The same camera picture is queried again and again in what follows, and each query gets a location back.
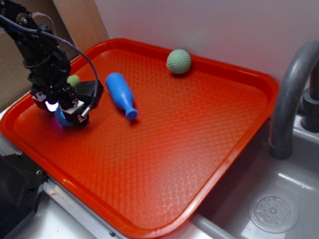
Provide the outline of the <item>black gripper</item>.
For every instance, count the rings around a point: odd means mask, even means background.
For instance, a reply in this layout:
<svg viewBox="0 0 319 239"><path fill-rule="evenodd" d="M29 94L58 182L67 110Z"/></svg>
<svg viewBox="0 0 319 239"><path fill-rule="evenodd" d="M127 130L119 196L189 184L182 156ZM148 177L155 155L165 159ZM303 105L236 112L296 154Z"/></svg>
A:
<svg viewBox="0 0 319 239"><path fill-rule="evenodd" d="M55 112L53 103L77 104L67 110L59 107L66 119L74 125L85 126L88 123L89 116L82 116L85 110L84 102L78 101L75 89L67 82L71 71L68 59L27 61L27 69L30 71L28 80L32 83L30 93L40 109Z"/></svg>

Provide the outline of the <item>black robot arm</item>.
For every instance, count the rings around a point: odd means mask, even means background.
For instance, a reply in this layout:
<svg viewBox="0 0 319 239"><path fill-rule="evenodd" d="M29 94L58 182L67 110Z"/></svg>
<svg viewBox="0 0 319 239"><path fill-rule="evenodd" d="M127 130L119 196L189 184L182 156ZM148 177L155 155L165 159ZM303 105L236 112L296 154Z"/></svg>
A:
<svg viewBox="0 0 319 239"><path fill-rule="evenodd" d="M82 117L85 103L68 82L71 65L49 27L37 25L32 14L22 5L10 0L0 2L0 26L13 39L23 57L23 65L30 71L30 94L36 105L66 120L66 124L85 126Z"/></svg>

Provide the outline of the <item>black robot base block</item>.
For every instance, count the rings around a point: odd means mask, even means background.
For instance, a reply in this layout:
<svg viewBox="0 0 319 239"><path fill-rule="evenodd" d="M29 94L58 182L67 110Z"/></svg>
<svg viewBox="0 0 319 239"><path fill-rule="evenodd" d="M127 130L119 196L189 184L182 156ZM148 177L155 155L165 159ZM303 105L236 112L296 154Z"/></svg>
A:
<svg viewBox="0 0 319 239"><path fill-rule="evenodd" d="M9 239L37 213L45 171L23 153L0 157L0 237Z"/></svg>

